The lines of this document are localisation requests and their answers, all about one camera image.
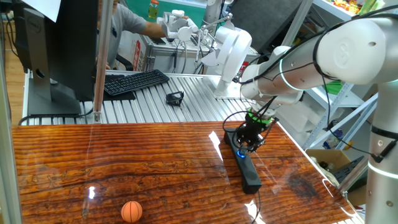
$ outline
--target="person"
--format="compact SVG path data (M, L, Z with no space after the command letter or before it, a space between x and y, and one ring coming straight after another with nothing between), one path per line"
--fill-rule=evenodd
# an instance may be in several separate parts
M136 15L127 7L118 4L118 2L118 0L113 1L113 15L110 30L111 38L109 40L107 69L113 68L115 63L122 37L122 31L126 30L135 34L142 34L152 38L165 37L161 25L155 22L147 22L144 18ZM100 28L102 0L99 0L98 8L98 28Z

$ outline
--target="computer monitor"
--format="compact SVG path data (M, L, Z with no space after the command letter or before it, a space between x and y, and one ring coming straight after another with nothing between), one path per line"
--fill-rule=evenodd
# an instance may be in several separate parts
M23 2L11 9L18 56L33 74L28 114L79 114L78 100L94 94L98 0L62 1L56 22Z

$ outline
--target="monitor stand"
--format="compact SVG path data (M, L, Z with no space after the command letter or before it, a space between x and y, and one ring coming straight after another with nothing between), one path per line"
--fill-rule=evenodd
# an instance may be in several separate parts
M41 89L34 85L34 78L29 79L29 95L27 104L28 115L73 115L80 114L80 102L70 88L57 84L49 84L51 100L40 96Z
M45 16L28 8L24 13L33 74L29 79L28 115L80 114L80 102L73 90L50 83Z

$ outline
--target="white paper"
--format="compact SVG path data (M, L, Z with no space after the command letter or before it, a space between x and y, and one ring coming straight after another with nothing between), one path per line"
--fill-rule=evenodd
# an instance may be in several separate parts
M61 0L23 0L26 4L56 22L60 12Z

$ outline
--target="black cable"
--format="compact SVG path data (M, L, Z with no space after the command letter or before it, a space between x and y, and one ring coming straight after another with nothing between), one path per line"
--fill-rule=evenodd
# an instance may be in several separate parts
M226 121L228 120L228 119L230 119L230 117L232 117L232 116L234 116L234 115L236 115L236 114L239 114L239 113L251 113L251 114L253 114L253 116L255 116L255 117L257 117L260 113L261 113L261 111L263 111L264 109L268 109L269 108L269 105L271 105L271 103L274 101L274 99L276 98L276 96L273 96L272 98L271 98L271 100L269 100L262 108L260 108L257 112L255 112L255 113L253 113L253 112L251 112L251 111L238 111L238 112L235 112L235 113L233 113L233 114L231 114L231 115L229 115L227 118L225 118L225 120L224 120L224 122L223 122L223 130L226 132L226 133L236 133L237 132L237 130L240 128L240 127L242 127L246 122L244 121L241 125L239 125L239 127L237 127L234 131L227 131L226 129L225 129L225 123L226 123Z
M22 122L26 121L27 119L31 119L31 118L82 118L84 116L87 116L89 114L91 114L93 112L94 108L91 109L89 112L85 113L85 114L78 114L78 115L70 115L70 114L44 114L44 115L28 115L24 118L22 118L19 123L18 126L20 126L22 124Z
M178 54L178 47L180 46L180 44L181 44L181 40L178 42L178 44L177 44L177 46L175 48L175 52L174 52L174 69L173 69L172 73L175 73L175 68L177 67L177 54Z
M260 191L257 191L257 193L259 194L259 208L258 208L258 210L257 210L256 217L254 217L254 220L253 220L253 222L251 222L251 224L254 224L254 222L256 222L256 219L257 219L257 217L259 216L260 210L261 210L261 197L260 197Z
M352 18L352 20L346 21L346 22L342 22L342 23L337 24L337 25L335 25L335 26L333 26L333 27L327 29L326 31L324 31L324 32L321 34L321 36L319 37L319 39L317 40L317 42L315 43L314 50L313 50L313 54L312 54L312 59L313 59L313 64L314 64L314 66L315 66L315 69L316 69L317 72L322 76L323 87L325 88L326 98L327 98L327 100L328 100L327 126L330 125L330 99L329 99L329 94L328 94L328 90L327 90L327 87L326 87L325 77L329 78L329 76L328 76L327 74L325 74L325 73L322 71L322 69L320 68L319 64L317 63L318 47L319 47L319 44L320 44L322 38L323 38L325 35L327 35L327 33L329 33L329 32L331 32L331 31L333 31L333 30L335 30L335 29L341 27L342 25L344 25L344 24L346 24L346 23L348 23L348 22L351 22L351 21L356 20L356 19L364 19L364 18L369 18L369 17L382 17L382 16L383 16L383 17L386 17L386 15L376 15L376 14L378 14L378 13L380 13L380 12L385 12L385 11L388 11L388 10L391 10L391 9L396 9L396 8L398 8L398 5L385 7L385 8L383 8L383 9L379 9L379 10L376 10L376 11L373 11L373 12L369 12L369 13L367 13L367 14L365 14L365 15L362 15L362 16L354 16L354 17ZM377 156L377 155L372 154L372 153L370 153L370 152L366 152L366 151L361 150L361 149L358 149L358 148L356 148L356 147L354 147L354 146L352 146L352 145L349 145L347 142L345 142L344 140L342 140L342 139L340 139L338 136L336 136L336 135L334 134L333 131L330 130L330 132L331 132L331 134L332 134L337 140L339 140L340 142L342 142L342 143L346 144L347 146L353 148L354 150L357 150L357 151L359 151L359 152L363 152L363 153L365 153L365 154L371 155L371 157L372 157L376 162L381 162L381 161L382 161L382 158L383 158L382 156Z
M7 24L6 24L7 36L8 36L9 42L10 42L11 51L12 51L12 53L14 53L15 56L19 57L18 54L15 53L14 48L13 48L13 46L15 47L14 31L12 30L11 20L7 14L6 14L6 18L7 18Z
M4 24L2 23L1 19L1 40L2 40L2 53L3 53L3 65L6 64L6 41L4 40Z
M272 102L276 99L276 96L273 96L268 103L266 104L267 107L264 109L264 112L262 112L262 114L260 115L260 118L262 118L264 116L264 114L267 112L268 108L270 107L270 105L272 104Z
M220 16L218 16L218 19L221 19L223 17L224 5L225 5L225 0L223 0L223 2L221 3L221 11L220 11ZM217 32L218 28L220 28L220 27L221 27L221 22L217 23L216 32Z
M322 74L321 74L321 76L322 76L322 81L323 81L323 87L325 88L326 99L328 100L328 119L327 119L328 124L327 124L327 126L329 126L329 124L330 124L330 99L329 99L328 89L327 89L327 87L326 87L325 77L324 77ZM334 134L333 131L331 131L331 130L329 130L329 131L331 132L331 134L332 134L337 140L341 141L342 143L346 144L347 146L350 146L351 148L353 148L353 149L355 149L355 150L357 150L357 151L359 151L359 152L363 152L363 153L366 153L366 154L375 156L374 154L371 154L370 152L366 152L366 151L364 151L364 150L357 149L357 148L355 148L355 147L352 146L352 145L349 145L347 142L345 142L344 140L342 140L342 139L340 139L338 136L336 136L336 135Z
M301 41L301 43L295 45L294 47L288 49L288 51L286 51L282 56L280 56L280 58L278 58L278 60L276 60L276 61L275 61L269 68L267 68L267 70L264 71L262 74L257 75L257 76L255 76L254 78L251 78L251 79L249 79L249 80L246 80L245 82L239 82L239 83L242 84L242 85L245 85L245 84L248 84L248 83L251 83L251 82L253 82L253 81L255 81L255 80L260 79L261 77L263 77L264 75L266 75L269 71L271 71L283 58L285 58L286 56L288 56L289 53L293 52L295 49L297 49L298 47L300 47L301 45L303 45L304 43L308 42L309 40L311 40L312 38L314 38L314 37L316 37L316 36L318 36L318 35L321 35L321 34L315 34L315 35L309 37L308 39Z

